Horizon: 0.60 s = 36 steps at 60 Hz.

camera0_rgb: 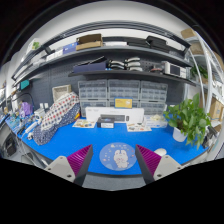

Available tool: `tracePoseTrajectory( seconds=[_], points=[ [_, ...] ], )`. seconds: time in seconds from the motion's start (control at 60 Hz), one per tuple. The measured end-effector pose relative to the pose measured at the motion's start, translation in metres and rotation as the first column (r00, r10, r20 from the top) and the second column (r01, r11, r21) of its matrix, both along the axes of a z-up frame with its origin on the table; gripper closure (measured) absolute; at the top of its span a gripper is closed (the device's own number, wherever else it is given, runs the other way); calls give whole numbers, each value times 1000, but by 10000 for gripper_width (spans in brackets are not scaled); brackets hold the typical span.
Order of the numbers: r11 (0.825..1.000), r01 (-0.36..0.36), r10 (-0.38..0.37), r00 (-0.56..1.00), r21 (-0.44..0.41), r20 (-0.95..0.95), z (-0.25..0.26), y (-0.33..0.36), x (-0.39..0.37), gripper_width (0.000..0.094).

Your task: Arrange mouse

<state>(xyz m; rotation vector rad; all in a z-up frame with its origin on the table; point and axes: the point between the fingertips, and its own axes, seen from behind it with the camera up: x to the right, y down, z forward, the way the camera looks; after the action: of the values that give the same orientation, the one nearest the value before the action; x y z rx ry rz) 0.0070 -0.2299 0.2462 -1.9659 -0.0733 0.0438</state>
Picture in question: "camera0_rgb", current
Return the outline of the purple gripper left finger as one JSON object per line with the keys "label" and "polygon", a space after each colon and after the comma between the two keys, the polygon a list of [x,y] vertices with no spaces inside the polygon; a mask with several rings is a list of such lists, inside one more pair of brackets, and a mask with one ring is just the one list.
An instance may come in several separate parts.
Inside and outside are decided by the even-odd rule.
{"label": "purple gripper left finger", "polygon": [[88,145],[68,157],[59,156],[45,168],[45,171],[82,186],[92,156],[93,147]]}

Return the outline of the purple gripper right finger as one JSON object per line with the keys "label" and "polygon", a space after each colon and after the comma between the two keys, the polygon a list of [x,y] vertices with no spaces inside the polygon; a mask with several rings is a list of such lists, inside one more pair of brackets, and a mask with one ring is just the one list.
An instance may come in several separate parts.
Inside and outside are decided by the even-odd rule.
{"label": "purple gripper right finger", "polygon": [[135,147],[135,155],[146,184],[182,169],[182,166],[169,155],[160,156],[140,145]]}

